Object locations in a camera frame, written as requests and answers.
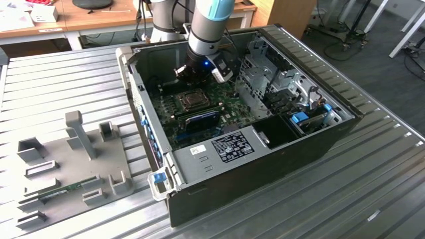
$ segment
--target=green circuit board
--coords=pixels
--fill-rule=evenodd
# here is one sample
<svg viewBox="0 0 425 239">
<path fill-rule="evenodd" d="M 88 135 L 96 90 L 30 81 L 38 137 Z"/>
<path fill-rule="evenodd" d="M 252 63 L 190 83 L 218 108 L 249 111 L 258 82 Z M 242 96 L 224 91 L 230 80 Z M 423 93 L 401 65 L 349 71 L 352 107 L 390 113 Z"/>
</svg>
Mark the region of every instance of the green circuit board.
<svg viewBox="0 0 425 239">
<path fill-rule="evenodd" d="M 181 100 L 181 95 L 185 92 L 152 98 L 152 104 L 174 150 L 217 137 L 228 133 L 229 130 L 242 128 L 256 121 L 249 107 L 234 91 L 233 84 L 213 82 L 190 90 L 190 92 L 193 91 L 201 92 L 206 96 L 208 106 L 188 110 Z M 220 113 L 218 124 L 202 131 L 186 133 L 184 131 L 185 120 L 208 112 Z"/>
</svg>

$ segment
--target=motherboard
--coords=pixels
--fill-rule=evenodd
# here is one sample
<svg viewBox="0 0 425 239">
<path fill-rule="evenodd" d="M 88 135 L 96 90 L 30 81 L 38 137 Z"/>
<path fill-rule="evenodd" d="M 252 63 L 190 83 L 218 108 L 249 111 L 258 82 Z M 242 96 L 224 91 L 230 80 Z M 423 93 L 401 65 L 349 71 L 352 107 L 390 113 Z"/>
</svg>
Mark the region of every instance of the motherboard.
<svg viewBox="0 0 425 239">
<path fill-rule="evenodd" d="M 249 106 L 238 97 L 234 83 L 213 79 L 201 86 L 168 94 L 158 85 L 150 97 L 160 122 L 174 150 L 229 133 L 256 121 Z"/>
</svg>

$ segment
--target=gray carpet floor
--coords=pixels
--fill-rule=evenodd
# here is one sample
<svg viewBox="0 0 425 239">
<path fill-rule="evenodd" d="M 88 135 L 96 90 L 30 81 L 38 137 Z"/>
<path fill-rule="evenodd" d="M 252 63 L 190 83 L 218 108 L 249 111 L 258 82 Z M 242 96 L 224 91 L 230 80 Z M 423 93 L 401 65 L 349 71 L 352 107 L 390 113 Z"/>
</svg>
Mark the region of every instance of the gray carpet floor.
<svg viewBox="0 0 425 239">
<path fill-rule="evenodd" d="M 332 0 L 320 0 L 320 7 L 328 8 Z M 349 14 L 348 21 L 356 18 L 364 0 L 358 0 Z M 341 1 L 338 9 L 333 13 L 330 21 L 336 21 L 342 8 Z M 364 29 L 376 7 L 369 6 L 360 23 Z M 404 33 L 400 32 L 406 20 L 384 12 L 378 22 L 369 33 L 369 43 L 360 51 L 360 46 L 354 45 L 348 52 L 341 53 L 341 48 L 334 46 L 329 49 L 329 54 L 344 58 L 358 51 L 356 56 L 344 62 L 334 61 L 324 55 L 324 48 L 336 43 L 337 40 L 318 32 L 312 32 L 302 37 L 305 44 L 336 66 L 336 68 L 360 85 L 366 92 L 410 124 L 421 134 L 425 134 L 425 81 L 418 79 L 405 68 L 405 55 L 400 53 L 394 59 L 388 55 L 401 40 Z M 130 42 L 134 31 L 122 31 L 114 34 L 110 44 Z M 418 31 L 411 41 L 418 41 L 425 34 Z M 106 44 L 112 33 L 105 33 L 96 39 L 90 39 L 100 44 Z M 407 59 L 409 68 L 423 77 L 415 64 Z"/>
</svg>

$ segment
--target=white sticker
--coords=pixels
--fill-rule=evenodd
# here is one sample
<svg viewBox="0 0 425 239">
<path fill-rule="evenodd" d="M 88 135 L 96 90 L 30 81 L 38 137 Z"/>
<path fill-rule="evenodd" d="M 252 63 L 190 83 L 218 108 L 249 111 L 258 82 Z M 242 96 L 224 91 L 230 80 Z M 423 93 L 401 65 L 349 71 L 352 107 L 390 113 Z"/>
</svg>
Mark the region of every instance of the white sticker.
<svg viewBox="0 0 425 239">
<path fill-rule="evenodd" d="M 192 155 L 196 155 L 196 154 L 198 154 L 198 153 L 201 153 L 204 151 L 206 151 L 204 145 L 200 145 L 200 146 L 196 146 L 196 147 L 190 148 Z"/>
<path fill-rule="evenodd" d="M 52 32 L 52 31 L 62 31 L 62 29 L 61 28 L 50 28 L 50 29 L 38 30 L 38 32 Z"/>
</svg>

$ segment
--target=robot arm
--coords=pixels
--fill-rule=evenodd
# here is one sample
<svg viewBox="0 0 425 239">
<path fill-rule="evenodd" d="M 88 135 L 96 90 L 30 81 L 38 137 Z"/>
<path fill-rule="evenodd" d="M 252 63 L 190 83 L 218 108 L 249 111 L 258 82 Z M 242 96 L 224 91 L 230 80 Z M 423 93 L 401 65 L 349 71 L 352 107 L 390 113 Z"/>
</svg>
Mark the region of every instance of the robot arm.
<svg viewBox="0 0 425 239">
<path fill-rule="evenodd" d="M 209 73 L 218 83 L 233 76 L 218 52 L 225 23 L 232 15 L 234 0 L 197 0 L 189 33 L 185 65 L 176 69 L 177 78 L 197 83 Z"/>
</svg>

